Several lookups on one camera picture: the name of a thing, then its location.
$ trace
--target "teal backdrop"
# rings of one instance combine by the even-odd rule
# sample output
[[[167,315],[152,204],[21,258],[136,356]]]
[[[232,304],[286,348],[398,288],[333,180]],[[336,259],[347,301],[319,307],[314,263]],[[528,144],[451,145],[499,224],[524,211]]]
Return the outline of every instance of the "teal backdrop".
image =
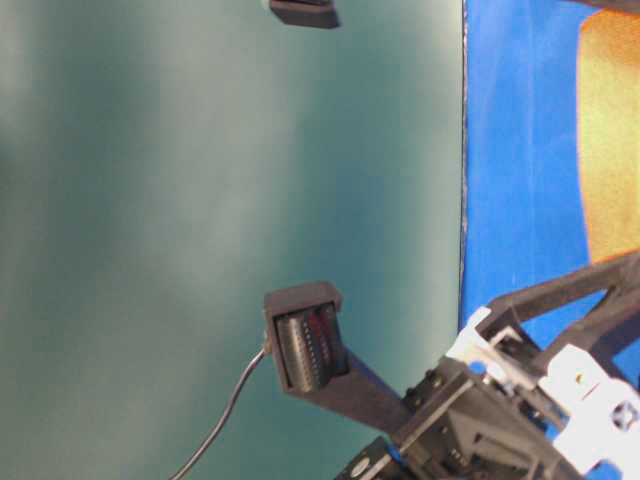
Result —
[[[458,319],[461,2],[0,0],[0,476],[167,478],[331,280],[404,391]],[[375,432],[256,371],[195,479],[331,479]]]

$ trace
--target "black cable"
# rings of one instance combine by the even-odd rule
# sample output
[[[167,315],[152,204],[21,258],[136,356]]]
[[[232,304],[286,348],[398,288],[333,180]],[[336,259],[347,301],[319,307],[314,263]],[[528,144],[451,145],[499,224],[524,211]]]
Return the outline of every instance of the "black cable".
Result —
[[[249,362],[249,365],[247,365],[247,368],[245,368],[244,372],[242,372],[242,375],[240,376],[240,380],[238,380],[238,383],[236,384],[236,387],[233,389],[233,393],[231,394],[231,398],[229,398],[229,403],[227,403],[227,407],[224,409],[224,412],[222,412],[222,416],[220,417],[220,420],[218,420],[218,423],[216,423],[216,426],[213,427],[213,429],[211,430],[211,433],[209,433],[209,435],[204,440],[204,442],[202,442],[202,444],[193,453],[193,455],[191,455],[191,458],[189,458],[187,463],[185,463],[182,467],[180,467],[180,470],[174,473],[169,478],[169,480],[180,480],[184,478],[187,475],[187,473],[189,473],[189,470],[191,470],[191,468],[195,465],[195,463],[200,459],[202,454],[213,443],[213,441],[216,439],[216,437],[222,430],[222,427],[224,427],[224,424],[227,423],[227,420],[229,419],[229,415],[231,415],[231,410],[233,410],[233,407],[235,406],[236,401],[238,400],[238,395],[240,395],[240,391],[242,390],[242,387],[244,387],[244,384],[247,381],[247,378],[249,378],[249,375],[251,375],[251,372],[255,370],[255,368],[260,363],[260,360],[262,360],[264,357],[265,357],[265,347],[263,347],[255,357],[253,357],[251,362]]]

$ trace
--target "white plastic part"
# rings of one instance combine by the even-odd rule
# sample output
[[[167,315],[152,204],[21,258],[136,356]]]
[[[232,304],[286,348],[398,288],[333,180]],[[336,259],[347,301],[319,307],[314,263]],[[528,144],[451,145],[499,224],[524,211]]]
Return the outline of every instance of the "white plastic part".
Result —
[[[482,338],[476,330],[478,324],[491,314],[487,307],[480,307],[471,317],[467,326],[463,328],[456,341],[445,354],[449,358],[464,362],[468,366],[480,362],[486,366],[487,374],[496,382],[510,391],[513,386],[519,385],[527,390],[536,387],[537,379],[525,373],[520,366],[507,355],[494,348],[504,337],[510,336],[521,341],[522,339],[511,328],[507,327],[491,339],[491,343]]]
[[[640,479],[640,396],[633,387],[574,345],[549,362],[539,385],[570,416],[553,445],[579,473],[608,461],[622,478]]]

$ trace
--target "screw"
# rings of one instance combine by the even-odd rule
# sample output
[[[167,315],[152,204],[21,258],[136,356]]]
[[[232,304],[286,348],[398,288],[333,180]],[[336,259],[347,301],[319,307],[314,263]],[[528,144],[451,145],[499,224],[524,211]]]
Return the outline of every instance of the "screw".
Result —
[[[620,403],[611,413],[611,420],[623,432],[628,432],[638,418],[638,411],[627,401]]]

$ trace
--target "black 3d-printed part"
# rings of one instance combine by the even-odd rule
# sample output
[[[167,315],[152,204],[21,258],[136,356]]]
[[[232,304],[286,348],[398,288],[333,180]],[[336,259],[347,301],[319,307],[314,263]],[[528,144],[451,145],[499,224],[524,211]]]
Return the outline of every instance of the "black 3d-printed part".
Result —
[[[340,26],[330,0],[270,0],[269,8],[287,25],[326,29]]]
[[[382,437],[367,445],[347,465],[336,480],[415,480],[391,453]]]

